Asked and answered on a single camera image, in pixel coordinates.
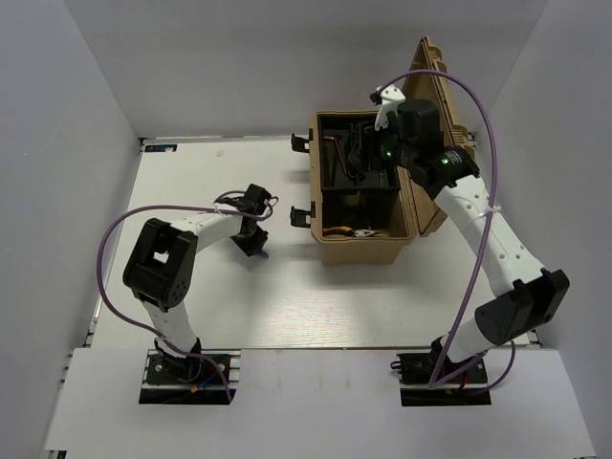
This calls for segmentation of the brown long hex key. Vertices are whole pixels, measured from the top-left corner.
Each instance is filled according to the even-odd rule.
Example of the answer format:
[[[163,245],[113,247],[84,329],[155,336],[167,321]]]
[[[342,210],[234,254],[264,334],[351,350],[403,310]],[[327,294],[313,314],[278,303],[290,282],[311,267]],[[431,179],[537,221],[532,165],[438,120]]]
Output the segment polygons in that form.
[[[334,137],[324,137],[322,141],[322,185],[325,189],[335,184],[338,163],[338,151]]]

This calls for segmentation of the tan plastic toolbox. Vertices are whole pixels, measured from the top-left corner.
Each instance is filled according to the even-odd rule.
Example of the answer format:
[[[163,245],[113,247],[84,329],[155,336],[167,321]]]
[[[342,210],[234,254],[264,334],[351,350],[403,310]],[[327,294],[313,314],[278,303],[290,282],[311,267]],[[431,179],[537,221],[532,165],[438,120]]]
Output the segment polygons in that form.
[[[464,148],[475,161],[474,150],[468,145],[468,130],[458,119],[449,82],[444,77],[446,71],[440,49],[424,37],[417,46],[409,76],[402,76],[391,84],[404,93],[405,99],[434,102],[440,112],[446,145]],[[294,227],[310,230],[324,265],[388,265],[394,263],[402,249],[415,238],[440,228],[447,215],[412,181],[406,169],[396,165],[393,166],[398,171],[400,189],[394,193],[332,194],[321,190],[317,115],[355,112],[373,112],[377,116],[378,106],[372,111],[317,112],[311,120],[308,136],[291,138],[292,149],[310,157],[310,205],[305,209],[292,208],[290,221]],[[383,230],[386,236],[355,238],[322,234],[324,228],[336,226]]]

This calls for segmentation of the yellow black needle-nose pliers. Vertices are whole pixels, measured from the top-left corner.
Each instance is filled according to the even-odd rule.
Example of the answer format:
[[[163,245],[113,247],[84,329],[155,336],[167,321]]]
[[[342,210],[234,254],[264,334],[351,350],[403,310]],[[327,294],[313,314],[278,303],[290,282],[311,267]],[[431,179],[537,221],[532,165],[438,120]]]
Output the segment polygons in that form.
[[[386,232],[378,229],[353,229],[351,236],[355,238],[369,238],[386,236]]]

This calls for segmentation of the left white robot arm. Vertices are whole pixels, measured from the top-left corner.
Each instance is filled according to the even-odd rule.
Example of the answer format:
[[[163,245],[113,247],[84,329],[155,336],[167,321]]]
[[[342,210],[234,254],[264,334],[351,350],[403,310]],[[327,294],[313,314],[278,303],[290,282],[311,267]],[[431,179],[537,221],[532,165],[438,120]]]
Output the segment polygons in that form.
[[[251,184],[242,192],[226,192],[210,208],[185,218],[145,222],[123,272],[123,284],[141,302],[160,334],[156,348],[169,360],[180,381],[196,379],[202,370],[199,338],[189,323],[185,299],[196,256],[229,239],[247,257],[267,253],[268,233],[260,223],[273,211],[272,194]]]

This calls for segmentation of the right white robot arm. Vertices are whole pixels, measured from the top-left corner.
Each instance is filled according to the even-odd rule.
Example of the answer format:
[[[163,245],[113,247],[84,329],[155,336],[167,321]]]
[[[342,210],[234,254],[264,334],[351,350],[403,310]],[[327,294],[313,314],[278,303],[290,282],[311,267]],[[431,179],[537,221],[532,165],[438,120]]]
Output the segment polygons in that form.
[[[470,154],[448,146],[440,114],[426,99],[379,97],[375,129],[381,157],[406,169],[410,178],[463,235],[480,261],[493,300],[474,317],[432,344],[432,371],[451,382],[467,361],[549,322],[570,282],[562,270],[549,271],[524,246],[498,208]]]

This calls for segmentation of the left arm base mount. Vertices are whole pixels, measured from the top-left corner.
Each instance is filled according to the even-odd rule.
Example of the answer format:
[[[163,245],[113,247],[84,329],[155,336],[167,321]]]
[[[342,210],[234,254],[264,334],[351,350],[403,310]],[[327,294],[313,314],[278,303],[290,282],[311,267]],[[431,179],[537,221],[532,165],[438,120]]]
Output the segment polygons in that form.
[[[217,370],[208,362],[195,363],[184,376],[149,350],[142,374],[141,405],[230,405],[226,388]]]

